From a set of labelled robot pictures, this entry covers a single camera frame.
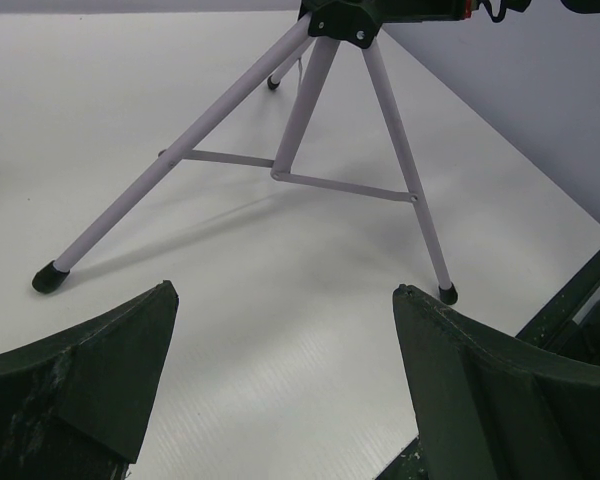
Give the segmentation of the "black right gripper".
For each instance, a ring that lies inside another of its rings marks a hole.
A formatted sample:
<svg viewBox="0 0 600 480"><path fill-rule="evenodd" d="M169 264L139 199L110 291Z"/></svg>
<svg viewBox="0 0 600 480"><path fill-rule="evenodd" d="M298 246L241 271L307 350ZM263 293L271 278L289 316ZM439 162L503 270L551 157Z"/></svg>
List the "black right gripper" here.
<svg viewBox="0 0 600 480"><path fill-rule="evenodd" d="M377 1L384 23L462 21L483 8L493 23L504 20L509 10L523 13L530 0L384 0Z"/></svg>

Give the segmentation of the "lilac perforated music stand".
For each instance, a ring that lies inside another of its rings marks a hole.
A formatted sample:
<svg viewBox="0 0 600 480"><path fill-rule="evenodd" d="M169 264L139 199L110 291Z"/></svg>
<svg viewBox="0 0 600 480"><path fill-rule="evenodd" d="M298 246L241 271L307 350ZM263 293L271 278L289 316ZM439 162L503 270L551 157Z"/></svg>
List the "lilac perforated music stand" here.
<svg viewBox="0 0 600 480"><path fill-rule="evenodd" d="M55 260L36 273L33 289L56 291L70 270L183 160L267 168L282 183L347 192L413 205L438 280L440 300L453 305L458 293L442 253L425 192L405 133L377 42L383 22L377 1L304 1L296 23L226 90ZM391 191L295 174L292 165L313 115L339 46L348 42L364 58L384 116L406 190ZM201 151L198 144L229 116L261 83L276 90L306 50L312 52L274 159Z"/></svg>

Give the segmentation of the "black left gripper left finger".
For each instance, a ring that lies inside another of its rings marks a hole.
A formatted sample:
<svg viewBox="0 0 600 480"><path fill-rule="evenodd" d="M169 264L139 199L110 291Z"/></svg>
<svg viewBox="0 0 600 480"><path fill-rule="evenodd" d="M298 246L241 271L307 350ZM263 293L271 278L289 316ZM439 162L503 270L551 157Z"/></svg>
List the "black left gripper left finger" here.
<svg viewBox="0 0 600 480"><path fill-rule="evenodd" d="M0 479L123 479L137 462L179 297L165 280L0 354Z"/></svg>

